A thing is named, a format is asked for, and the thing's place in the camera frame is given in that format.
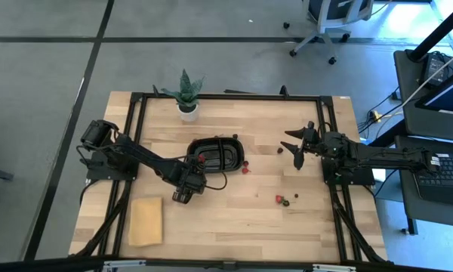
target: desk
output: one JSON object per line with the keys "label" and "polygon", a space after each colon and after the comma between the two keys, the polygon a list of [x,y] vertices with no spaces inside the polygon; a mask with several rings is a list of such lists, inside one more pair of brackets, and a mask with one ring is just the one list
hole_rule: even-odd
{"label": "desk", "polygon": [[[453,144],[418,138],[396,137],[396,147],[425,147],[434,153],[453,153]],[[453,205],[421,199],[413,174],[401,171],[402,196],[408,218],[453,225]]]}
{"label": "desk", "polygon": [[[410,61],[404,51],[394,52],[394,63],[396,65],[399,91],[404,102],[420,85],[418,79],[421,77],[423,63]],[[429,91],[427,88],[422,88],[413,99],[422,97]],[[415,107],[415,103],[416,101],[407,103],[403,107],[404,119],[384,132],[369,145],[373,147],[387,147],[394,142],[394,137],[397,135],[420,135],[453,140],[452,114],[421,109]]]}
{"label": "desk", "polygon": [[[123,128],[130,92],[114,91],[105,120]],[[333,97],[339,131],[359,139],[353,107],[348,97]],[[312,120],[319,125],[316,103],[292,100],[200,100],[200,117],[182,122],[173,99],[149,98],[140,144],[164,157],[181,156],[196,138],[238,134],[245,148],[249,172],[228,172],[225,190],[205,189],[182,205],[171,200],[174,188],[140,165],[131,198],[161,196],[163,244],[134,248],[128,245],[129,210],[120,255],[122,257],[181,260],[235,259],[239,261],[339,262],[328,187],[322,177],[320,158],[306,154],[303,168],[293,166],[288,151],[277,154],[280,141],[300,143],[284,134]],[[219,187],[223,176],[207,175],[208,184]],[[102,224],[111,181],[99,181],[84,195],[70,253],[85,246]],[[287,208],[275,203],[284,195]],[[368,243],[386,258],[378,214],[372,195],[361,186],[350,186],[356,225]],[[114,226],[109,233],[112,248]],[[347,255],[353,258],[349,231],[344,226]]]}

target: chair base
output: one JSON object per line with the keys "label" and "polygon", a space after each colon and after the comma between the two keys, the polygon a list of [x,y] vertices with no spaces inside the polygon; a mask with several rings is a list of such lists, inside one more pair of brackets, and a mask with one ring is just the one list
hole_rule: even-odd
{"label": "chair base", "polygon": [[[288,29],[290,27],[290,23],[284,22],[283,23],[284,29]],[[339,28],[332,28],[329,29],[331,32],[343,32],[344,34],[342,35],[342,39],[339,42],[347,42],[347,40],[350,37],[350,31],[345,30],[345,29],[339,29]],[[324,33],[320,33],[317,30],[313,30],[309,35],[306,36],[302,42],[300,42],[294,49],[290,50],[288,53],[291,55],[291,57],[295,57],[297,55],[297,52],[305,46],[309,42],[317,42],[319,40],[319,37],[322,37],[326,45],[328,46],[329,53],[331,54],[331,58],[329,58],[328,63],[333,65],[337,62],[337,54],[334,48],[334,44],[332,43],[331,37],[328,35],[327,30]]]}

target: potted plant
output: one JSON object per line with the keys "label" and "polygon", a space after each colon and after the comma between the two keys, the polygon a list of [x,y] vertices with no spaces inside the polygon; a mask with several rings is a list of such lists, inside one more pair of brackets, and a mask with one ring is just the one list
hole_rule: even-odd
{"label": "potted plant", "polygon": [[202,89],[204,79],[205,77],[191,83],[188,74],[185,69],[183,69],[183,74],[180,78],[180,91],[169,91],[165,88],[161,89],[162,92],[176,99],[177,108],[183,121],[193,122],[198,119],[199,103],[197,97],[199,91]]}

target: white cable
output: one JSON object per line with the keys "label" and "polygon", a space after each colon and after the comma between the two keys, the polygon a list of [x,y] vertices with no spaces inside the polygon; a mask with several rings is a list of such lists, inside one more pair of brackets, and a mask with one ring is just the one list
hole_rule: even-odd
{"label": "white cable", "polygon": [[373,16],[374,14],[376,14],[377,12],[381,11],[383,8],[385,8],[389,3],[391,3],[393,0],[389,0],[386,4],[384,4],[384,6],[382,6],[380,9],[378,9],[377,11],[375,11],[373,14],[371,14],[371,16]]}
{"label": "white cable", "polygon": [[[412,95],[410,95],[408,97],[408,99],[406,99],[406,101],[401,104],[400,108],[402,109],[437,73],[439,73],[439,71],[442,71],[443,69],[445,69],[445,67],[447,67],[452,61],[453,61],[453,58],[451,60],[447,61],[445,63],[445,65],[441,66],[433,75],[431,75],[425,82],[423,82],[423,84],[421,84],[418,87],[418,89],[416,89],[416,91],[414,91],[414,93],[412,93]],[[397,113],[394,113],[386,121],[384,121],[384,124],[381,125],[379,130],[377,130],[375,139],[378,138],[379,133],[381,132],[381,129],[384,127],[384,125],[386,125],[387,121],[391,120],[391,118],[393,118],[393,116],[395,116],[396,114],[401,113],[401,112],[402,112],[402,110],[398,111]]]}

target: white pot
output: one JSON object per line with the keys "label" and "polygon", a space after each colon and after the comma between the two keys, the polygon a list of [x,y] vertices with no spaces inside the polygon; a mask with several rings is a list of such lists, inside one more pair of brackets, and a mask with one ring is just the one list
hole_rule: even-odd
{"label": "white pot", "polygon": [[198,111],[199,105],[198,104],[196,104],[196,108],[190,113],[182,112],[180,110],[180,105],[177,105],[176,107],[178,108],[178,111],[180,112],[180,117],[183,121],[193,122],[198,119],[198,116],[199,116],[199,111]]}

